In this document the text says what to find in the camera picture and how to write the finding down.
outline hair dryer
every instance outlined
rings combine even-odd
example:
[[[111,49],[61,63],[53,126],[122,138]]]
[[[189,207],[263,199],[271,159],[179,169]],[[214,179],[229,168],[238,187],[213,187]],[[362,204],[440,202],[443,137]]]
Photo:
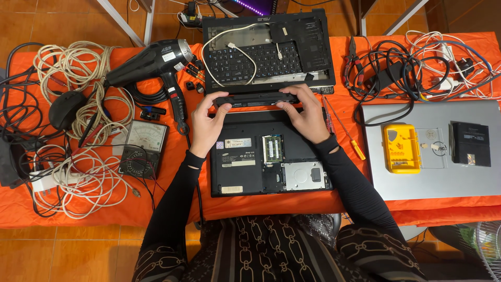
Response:
[[[172,104],[177,131],[189,133],[184,95],[177,84],[176,73],[193,59],[193,53],[185,39],[160,40],[146,46],[124,64],[106,74],[113,87],[123,87],[132,82],[160,77]]]

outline red handled pliers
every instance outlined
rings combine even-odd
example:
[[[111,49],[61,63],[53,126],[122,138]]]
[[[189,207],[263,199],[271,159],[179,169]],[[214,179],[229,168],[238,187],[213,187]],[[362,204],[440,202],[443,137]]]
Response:
[[[357,56],[357,46],[355,45],[355,39],[353,39],[353,36],[351,37],[350,40],[350,54],[348,56],[345,56],[344,59],[345,72],[343,76],[343,84],[345,87],[348,87],[350,85],[350,82],[348,81],[348,70],[350,69],[352,62],[355,63],[355,66],[357,67],[357,70],[360,73],[358,75],[358,81],[357,81],[357,85],[360,86],[364,81],[364,70],[362,68],[362,64],[360,63],[360,58]]]

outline black mouse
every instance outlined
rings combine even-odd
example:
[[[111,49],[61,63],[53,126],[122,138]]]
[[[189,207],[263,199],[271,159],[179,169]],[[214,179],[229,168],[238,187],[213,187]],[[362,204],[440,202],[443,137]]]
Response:
[[[87,98],[78,91],[68,91],[57,97],[49,108],[49,122],[57,130],[70,129],[77,111],[85,106]]]

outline orange tablecloth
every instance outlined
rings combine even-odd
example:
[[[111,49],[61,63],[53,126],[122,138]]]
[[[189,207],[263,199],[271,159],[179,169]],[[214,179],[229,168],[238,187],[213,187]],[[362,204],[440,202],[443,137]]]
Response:
[[[472,33],[472,34],[456,34],[465,41],[468,45],[482,54],[494,66],[497,66],[501,61],[501,53],[494,33]],[[386,37],[369,37],[373,45],[382,40],[395,40],[409,47],[403,36],[386,36]],[[332,57],[335,65],[336,81],[335,94],[328,98],[339,114],[343,123],[349,130],[351,136],[363,148],[363,139],[360,126],[357,126],[352,118],[353,109],[356,105],[348,93],[348,90],[341,83],[341,70],[343,68],[343,57],[348,53],[347,47],[349,38],[347,37],[331,37],[330,38]],[[367,52],[368,44],[363,38],[356,38],[358,54],[364,55]],[[201,44],[193,45],[193,52],[200,57]],[[453,47],[456,57],[467,54],[461,49]],[[140,48],[124,48],[115,49],[111,56],[111,68],[115,68],[125,62],[128,58],[137,54]],[[14,56],[10,73],[17,74],[26,70],[32,63],[34,52],[18,53]],[[478,75],[478,79],[484,77],[485,74]],[[188,111],[191,112],[196,108],[198,102],[203,98],[202,94],[196,91],[186,91],[184,84],[186,81],[193,81],[194,78],[186,73],[179,73],[178,82],[183,88],[183,92],[187,102]],[[430,73],[425,73],[424,82],[431,81]],[[65,89],[52,81],[49,82],[49,87],[52,90],[65,91]],[[149,80],[143,82],[140,88],[143,92],[156,91],[160,87],[157,80]],[[488,93],[488,87],[481,88],[484,93]],[[494,95],[500,95],[501,80],[494,82]],[[47,113],[49,105],[42,98],[40,90],[37,86],[30,86],[31,91],[39,98],[40,108],[45,117],[43,124],[48,122]],[[117,90],[111,88],[109,95],[117,95]],[[9,104],[20,102],[20,97],[16,98],[11,95]],[[377,100],[379,103],[395,103],[402,102],[399,100]],[[169,186],[174,174],[177,171],[179,164],[184,157],[184,151],[187,149],[186,140],[176,131],[176,126],[170,116],[170,103],[164,102],[161,107],[167,108],[168,114],[161,118],[161,123],[170,126],[170,133],[165,152],[162,159],[160,171],[158,173],[158,183],[166,189]],[[106,107],[110,110],[114,119],[121,118],[120,109],[123,105],[120,102],[107,101]],[[275,107],[260,107],[260,108],[242,108],[234,110],[261,110],[274,109]],[[139,113],[136,111],[136,118],[139,118]],[[339,143],[346,149],[350,158],[354,161],[357,167],[368,176],[367,162],[359,160],[353,150],[350,148],[349,139],[344,134],[341,125],[334,120],[336,132],[338,133]],[[55,143],[62,143],[61,139],[55,140]],[[72,141],[72,147],[76,147],[76,142]],[[110,148],[98,148],[103,158],[111,155]],[[209,162],[205,162],[204,169],[200,174],[200,188],[202,194],[203,210],[206,220],[219,219],[240,215],[251,214],[281,214],[281,213],[339,213],[343,212],[344,208],[336,191],[334,192],[310,192],[297,194],[282,194],[282,195],[261,195],[261,196],[245,196],[233,198],[211,198],[209,190]],[[85,219],[74,220],[67,217],[64,213],[59,213],[54,217],[41,218],[33,212],[32,200],[28,194],[26,187],[20,186],[14,190],[2,187],[2,196],[0,197],[0,228],[20,228],[31,225],[105,225],[105,224],[122,224],[132,226],[147,226],[151,216],[151,201],[145,188],[136,180],[127,177],[127,181],[137,188],[142,197],[136,198],[130,193],[126,199],[113,207],[102,208],[101,210],[89,215]],[[148,187],[153,188],[153,181],[147,180]],[[116,188],[113,192],[111,201],[121,199],[123,197],[124,188]],[[161,199],[163,192],[160,189],[155,191],[155,201]],[[501,219],[501,196],[482,196],[482,197],[461,197],[461,198],[441,198],[441,199],[418,199],[418,200],[397,200],[386,202],[389,209],[392,211],[396,222],[399,225],[421,225],[421,226],[436,226],[453,223],[474,222],[480,220],[500,220]],[[89,202],[85,200],[74,199],[69,206],[76,212],[87,211]],[[189,221],[197,221],[198,215],[198,197],[196,192],[193,197]]]

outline person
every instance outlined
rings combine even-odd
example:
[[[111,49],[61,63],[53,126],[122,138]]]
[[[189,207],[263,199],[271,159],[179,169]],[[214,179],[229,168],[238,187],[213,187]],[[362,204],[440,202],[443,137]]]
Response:
[[[212,93],[191,114],[193,145],[151,216],[133,282],[426,281],[383,199],[327,131],[321,104],[309,87],[280,91],[297,95],[303,104],[301,113],[288,103],[277,107],[315,147],[353,224],[339,231],[334,245],[323,240],[321,230],[315,234],[302,228],[297,216],[211,220],[201,229],[200,251],[188,263],[184,231],[194,187],[231,108],[223,104],[209,118],[213,100],[228,95]]]

